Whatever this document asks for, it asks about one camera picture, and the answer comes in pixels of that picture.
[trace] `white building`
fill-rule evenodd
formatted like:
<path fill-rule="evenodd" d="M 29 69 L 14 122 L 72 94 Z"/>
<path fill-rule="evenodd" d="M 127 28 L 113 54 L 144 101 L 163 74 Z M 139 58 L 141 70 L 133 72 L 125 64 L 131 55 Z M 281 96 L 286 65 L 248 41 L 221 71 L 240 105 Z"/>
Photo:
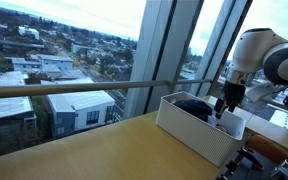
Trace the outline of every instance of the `white building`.
<path fill-rule="evenodd" d="M 61 77 L 61 70 L 54 64 L 43 64 L 43 71 L 50 78 Z"/>
<path fill-rule="evenodd" d="M 20 71 L 0 73 L 0 86 L 24 85 Z M 0 143 L 26 143 L 36 138 L 36 116 L 30 98 L 0 98 Z"/>
<path fill-rule="evenodd" d="M 24 73 L 36 73 L 41 71 L 42 64 L 38 61 L 26 61 L 24 58 L 10 58 L 13 63 L 14 71 Z"/>
<path fill-rule="evenodd" d="M 68 56 L 52 56 L 45 54 L 36 54 L 41 64 L 53 64 L 60 70 L 72 70 L 73 60 Z"/>
<path fill-rule="evenodd" d="M 40 33 L 36 29 L 29 28 L 28 26 L 19 26 L 18 32 L 21 36 L 32 35 L 36 40 L 40 39 Z"/>
<path fill-rule="evenodd" d="M 87 77 L 68 81 L 41 81 L 42 84 L 85 84 L 93 83 Z M 53 112 L 52 131 L 54 138 L 105 125 L 113 120 L 115 100 L 105 91 L 52 94 L 47 96 Z"/>

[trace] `table surface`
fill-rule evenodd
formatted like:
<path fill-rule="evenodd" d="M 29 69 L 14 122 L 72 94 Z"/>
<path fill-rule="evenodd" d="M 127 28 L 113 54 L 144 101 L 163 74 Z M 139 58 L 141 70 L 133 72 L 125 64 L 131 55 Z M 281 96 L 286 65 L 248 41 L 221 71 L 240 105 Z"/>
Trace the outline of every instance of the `table surface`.
<path fill-rule="evenodd" d="M 214 179 L 219 168 L 155 124 L 157 112 L 0 157 L 0 179 Z"/>

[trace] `flat roof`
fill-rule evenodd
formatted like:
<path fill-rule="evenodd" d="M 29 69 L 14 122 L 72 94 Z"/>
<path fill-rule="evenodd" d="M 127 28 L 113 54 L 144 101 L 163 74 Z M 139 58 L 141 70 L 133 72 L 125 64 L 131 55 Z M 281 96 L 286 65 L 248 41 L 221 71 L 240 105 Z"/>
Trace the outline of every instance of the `flat roof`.
<path fill-rule="evenodd" d="M 0 39 L 0 44 L 8 44 L 8 45 L 13 45 L 13 46 L 24 46 L 24 47 L 31 47 L 31 48 L 41 48 L 44 49 L 44 45 L 40 44 L 27 44 L 27 43 L 19 43 L 15 41 L 9 41 L 9 40 L 2 40 Z"/>
<path fill-rule="evenodd" d="M 43 64 L 43 69 L 45 72 L 61 72 L 61 70 L 54 64 Z"/>
<path fill-rule="evenodd" d="M 79 69 L 61 71 L 61 78 L 84 78 L 86 77 Z"/>
<path fill-rule="evenodd" d="M 12 60 L 13 64 L 32 64 L 32 65 L 40 65 L 40 62 L 36 61 L 26 61 L 24 58 L 10 57 L 8 59 Z"/>
<path fill-rule="evenodd" d="M 72 58 L 68 56 L 52 56 L 46 54 L 36 54 L 38 57 L 44 60 L 52 60 L 52 61 L 73 61 Z"/>
<path fill-rule="evenodd" d="M 93 81 L 89 78 L 67 81 L 41 81 L 41 84 L 89 84 Z M 48 95 L 51 105 L 56 112 L 74 112 L 75 110 L 98 106 L 106 103 L 115 103 L 115 100 L 105 91 L 87 91 L 64 94 Z"/>
<path fill-rule="evenodd" d="M 2 73 L 0 86 L 23 86 L 25 81 L 20 71 Z M 30 99 L 25 97 L 0 98 L 0 118 L 33 111 Z"/>

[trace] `black object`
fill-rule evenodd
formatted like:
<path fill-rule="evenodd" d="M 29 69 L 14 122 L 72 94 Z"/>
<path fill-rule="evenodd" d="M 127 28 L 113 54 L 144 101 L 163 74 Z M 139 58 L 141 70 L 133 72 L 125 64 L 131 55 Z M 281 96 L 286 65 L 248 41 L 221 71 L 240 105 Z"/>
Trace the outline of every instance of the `black object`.
<path fill-rule="evenodd" d="M 256 167 L 257 170 L 264 170 L 264 166 L 257 160 L 257 158 L 255 158 L 255 156 L 252 155 L 250 151 L 242 148 L 238 151 L 238 153 L 246 159 L 250 160 L 253 163 L 253 167 Z"/>
<path fill-rule="evenodd" d="M 207 122 L 208 116 L 212 115 L 212 108 L 203 101 L 193 99 L 187 101 L 176 101 L 174 105 L 204 122 Z"/>

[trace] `building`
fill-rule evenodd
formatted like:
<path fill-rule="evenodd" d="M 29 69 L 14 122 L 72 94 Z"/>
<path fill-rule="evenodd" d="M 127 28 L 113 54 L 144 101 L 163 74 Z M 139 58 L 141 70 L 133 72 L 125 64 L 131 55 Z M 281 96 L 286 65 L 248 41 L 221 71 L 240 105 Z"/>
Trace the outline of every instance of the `building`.
<path fill-rule="evenodd" d="M 36 29 L 29 28 L 28 26 L 19 26 L 18 32 L 21 36 L 32 36 L 36 40 L 40 39 L 40 33 Z"/>
<path fill-rule="evenodd" d="M 45 54 L 36 54 L 38 61 L 44 64 L 53 64 L 56 65 L 60 70 L 72 70 L 73 69 L 73 60 L 68 56 L 52 56 Z"/>
<path fill-rule="evenodd" d="M 42 44 L 27 44 L 0 39 L 0 51 L 4 49 L 24 49 L 30 51 L 30 50 L 41 50 L 44 48 L 45 47 Z"/>
<path fill-rule="evenodd" d="M 88 46 L 83 46 L 81 44 L 74 44 L 72 43 L 72 53 L 76 53 L 77 51 L 79 51 L 80 49 L 85 49 L 85 50 L 88 50 L 88 49 L 92 49 L 91 47 L 88 47 Z"/>
<path fill-rule="evenodd" d="M 37 54 L 31 55 L 30 61 L 17 57 L 7 58 L 12 60 L 14 71 L 25 73 L 49 72 L 50 69 L 56 69 L 56 72 L 60 72 L 61 70 L 73 70 L 73 60 L 66 56 Z"/>
<path fill-rule="evenodd" d="M 43 64 L 43 71 L 50 78 L 61 77 L 61 70 L 54 64 Z"/>
<path fill-rule="evenodd" d="M 68 81 L 41 81 L 41 84 L 85 84 L 90 78 Z M 46 96 L 51 129 L 55 139 L 105 125 L 113 120 L 115 100 L 105 91 L 52 94 Z"/>
<path fill-rule="evenodd" d="M 0 74 L 0 86 L 23 86 L 20 71 Z M 36 116 L 29 97 L 0 98 L 0 155 L 36 140 Z"/>
<path fill-rule="evenodd" d="M 11 57 L 14 71 L 21 71 L 24 73 L 40 72 L 42 65 L 38 61 L 26 61 L 24 58 Z"/>

